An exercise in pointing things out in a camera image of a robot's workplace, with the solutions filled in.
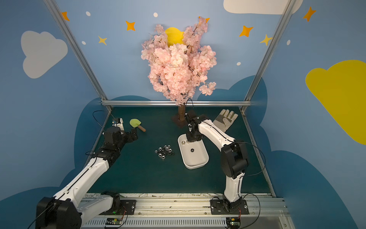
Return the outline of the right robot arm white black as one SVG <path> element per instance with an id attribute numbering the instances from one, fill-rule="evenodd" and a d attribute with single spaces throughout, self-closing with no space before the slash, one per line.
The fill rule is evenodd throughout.
<path id="1" fill-rule="evenodd" d="M 221 151 L 221 169 L 226 175 L 223 203 L 228 210 L 238 207 L 241 202 L 242 181 L 249 166 L 245 143 L 226 133 L 237 117 L 233 111 L 225 109 L 213 121 L 205 115 L 185 114 L 188 142 L 199 141 L 205 136 Z"/>

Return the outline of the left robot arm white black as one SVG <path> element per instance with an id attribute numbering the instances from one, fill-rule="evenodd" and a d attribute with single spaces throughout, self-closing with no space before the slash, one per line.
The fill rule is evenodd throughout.
<path id="1" fill-rule="evenodd" d="M 104 133 L 104 143 L 92 153 L 86 167 L 53 197 L 44 197 L 36 207 L 37 229 L 80 229 L 101 213 L 120 211 L 121 203 L 117 194 L 100 195 L 86 204 L 81 201 L 87 191 L 118 159 L 127 143 L 138 139 L 137 131 L 129 132 L 119 127 L 110 127 Z"/>

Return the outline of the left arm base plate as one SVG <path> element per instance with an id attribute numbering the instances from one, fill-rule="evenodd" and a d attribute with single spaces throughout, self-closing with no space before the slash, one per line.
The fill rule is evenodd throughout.
<path id="1" fill-rule="evenodd" d="M 120 202 L 113 203 L 111 209 L 100 215 L 134 215 L 136 210 L 136 200 L 120 199 Z"/>

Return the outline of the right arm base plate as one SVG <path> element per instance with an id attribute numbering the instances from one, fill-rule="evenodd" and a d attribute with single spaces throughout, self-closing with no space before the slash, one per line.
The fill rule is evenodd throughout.
<path id="1" fill-rule="evenodd" d="M 210 210 L 212 215 L 249 215 L 249 207 L 244 199 L 229 203 L 224 199 L 213 198 L 210 200 Z"/>

